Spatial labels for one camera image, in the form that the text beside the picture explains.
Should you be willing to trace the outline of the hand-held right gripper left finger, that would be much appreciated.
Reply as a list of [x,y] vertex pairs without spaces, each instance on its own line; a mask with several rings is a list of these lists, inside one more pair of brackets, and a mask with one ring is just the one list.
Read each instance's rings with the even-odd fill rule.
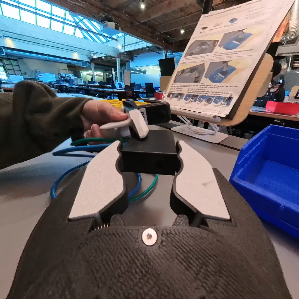
[[122,176],[122,142],[115,141],[97,154],[87,165],[81,180],[70,220],[101,217],[109,221],[128,207],[128,190]]

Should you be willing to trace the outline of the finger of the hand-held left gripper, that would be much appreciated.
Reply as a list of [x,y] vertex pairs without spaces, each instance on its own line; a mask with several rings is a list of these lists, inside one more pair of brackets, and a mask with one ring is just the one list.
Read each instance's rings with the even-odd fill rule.
[[130,137],[131,118],[120,122],[110,122],[100,126],[102,137]]
[[129,116],[131,119],[130,126],[133,128],[138,138],[141,140],[147,138],[149,129],[141,112],[138,109],[130,110]]

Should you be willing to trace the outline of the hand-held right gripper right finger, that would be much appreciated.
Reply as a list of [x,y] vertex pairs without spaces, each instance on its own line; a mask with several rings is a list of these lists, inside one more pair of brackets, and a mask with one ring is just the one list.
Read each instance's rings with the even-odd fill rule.
[[185,215],[190,226],[207,220],[230,222],[231,216],[211,164],[184,141],[177,141],[177,170],[170,193],[170,207]]

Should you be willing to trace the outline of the yellow plastic bin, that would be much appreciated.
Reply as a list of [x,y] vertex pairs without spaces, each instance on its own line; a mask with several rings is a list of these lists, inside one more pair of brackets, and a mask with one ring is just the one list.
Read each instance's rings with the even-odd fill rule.
[[[119,100],[119,99],[110,99],[110,100],[106,100],[106,99],[99,99],[99,101],[101,102],[106,102],[111,104],[112,106],[116,107],[118,110],[123,110],[123,103],[128,101],[128,100]],[[146,102],[140,102],[140,101],[136,101],[136,100],[132,100],[137,106],[141,106],[141,105],[147,105],[148,103]]]

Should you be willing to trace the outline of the black network switch box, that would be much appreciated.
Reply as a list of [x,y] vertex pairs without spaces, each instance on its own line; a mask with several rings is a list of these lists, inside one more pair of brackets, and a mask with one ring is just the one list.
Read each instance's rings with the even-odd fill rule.
[[174,176],[178,169],[176,142],[170,130],[150,130],[144,140],[130,138],[122,145],[123,170]]

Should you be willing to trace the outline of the person's left hand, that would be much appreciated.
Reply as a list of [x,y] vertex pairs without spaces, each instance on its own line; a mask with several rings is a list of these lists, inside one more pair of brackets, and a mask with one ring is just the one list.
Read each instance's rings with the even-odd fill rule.
[[110,103],[89,100],[81,109],[80,118],[83,122],[85,138],[102,138],[100,127],[111,122],[121,122],[128,118],[128,115],[112,106]]

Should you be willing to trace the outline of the black monitor screen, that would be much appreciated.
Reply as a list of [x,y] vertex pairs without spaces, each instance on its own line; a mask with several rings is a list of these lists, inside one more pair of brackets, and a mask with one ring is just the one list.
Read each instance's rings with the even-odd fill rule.
[[175,58],[159,59],[159,68],[161,77],[172,76],[175,70]]

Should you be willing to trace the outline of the blue plastic bin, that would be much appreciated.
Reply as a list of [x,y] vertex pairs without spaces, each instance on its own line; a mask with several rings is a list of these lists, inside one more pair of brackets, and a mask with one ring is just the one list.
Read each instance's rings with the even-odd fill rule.
[[299,238],[299,130],[270,125],[240,150],[229,182],[259,218]]

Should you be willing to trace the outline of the printed instruction sheet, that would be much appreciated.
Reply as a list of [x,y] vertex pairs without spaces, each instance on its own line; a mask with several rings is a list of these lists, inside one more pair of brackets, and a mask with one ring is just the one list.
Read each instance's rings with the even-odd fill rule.
[[249,1],[203,15],[163,100],[226,117],[294,1]]

